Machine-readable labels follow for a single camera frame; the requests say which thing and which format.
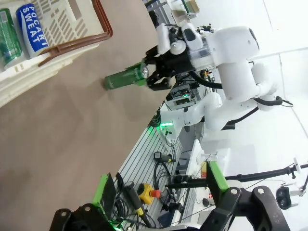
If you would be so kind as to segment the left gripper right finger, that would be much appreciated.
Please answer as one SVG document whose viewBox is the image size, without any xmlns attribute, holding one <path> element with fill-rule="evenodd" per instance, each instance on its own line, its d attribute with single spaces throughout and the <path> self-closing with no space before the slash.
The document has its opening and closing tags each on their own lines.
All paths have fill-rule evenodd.
<svg viewBox="0 0 308 231">
<path fill-rule="evenodd" d="M 290 227 L 271 190 L 266 186 L 244 188 L 228 185 L 216 161 L 206 163 L 206 182 L 215 203 L 202 231 L 228 231 L 236 217 L 245 217 L 255 231 L 289 231 Z"/>
</svg>

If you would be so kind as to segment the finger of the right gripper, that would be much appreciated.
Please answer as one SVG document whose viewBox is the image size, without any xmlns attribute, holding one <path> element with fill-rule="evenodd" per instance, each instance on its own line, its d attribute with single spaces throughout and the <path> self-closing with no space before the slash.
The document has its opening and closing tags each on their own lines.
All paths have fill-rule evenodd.
<svg viewBox="0 0 308 231">
<path fill-rule="evenodd" d="M 170 90 L 172 88 L 171 79 L 174 77 L 173 74 L 161 73 L 155 70 L 146 79 L 147 87 L 153 91 Z"/>
<path fill-rule="evenodd" d="M 167 54 L 169 51 L 160 54 L 158 52 L 158 47 L 152 47 L 145 53 L 145 64 L 146 65 L 167 65 Z"/>
</svg>

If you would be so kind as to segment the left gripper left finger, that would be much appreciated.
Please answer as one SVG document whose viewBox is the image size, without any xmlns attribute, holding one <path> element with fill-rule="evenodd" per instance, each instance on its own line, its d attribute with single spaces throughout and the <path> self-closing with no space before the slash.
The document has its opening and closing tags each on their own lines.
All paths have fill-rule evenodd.
<svg viewBox="0 0 308 231">
<path fill-rule="evenodd" d="M 54 214 L 51 231 L 116 231 L 111 220 L 116 188 L 111 174 L 102 175 L 92 202 L 77 210 L 61 208 Z"/>
</svg>

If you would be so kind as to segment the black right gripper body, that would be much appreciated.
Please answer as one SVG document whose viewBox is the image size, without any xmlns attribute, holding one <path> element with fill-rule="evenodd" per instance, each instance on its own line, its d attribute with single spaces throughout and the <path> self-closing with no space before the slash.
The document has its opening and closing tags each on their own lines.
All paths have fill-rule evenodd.
<svg viewBox="0 0 308 231">
<path fill-rule="evenodd" d="M 190 60 L 190 53 L 188 49 L 178 55 L 174 55 L 168 51 L 165 54 L 165 65 L 165 77 L 172 77 L 174 75 L 188 73 L 193 70 L 193 65 Z"/>
</svg>

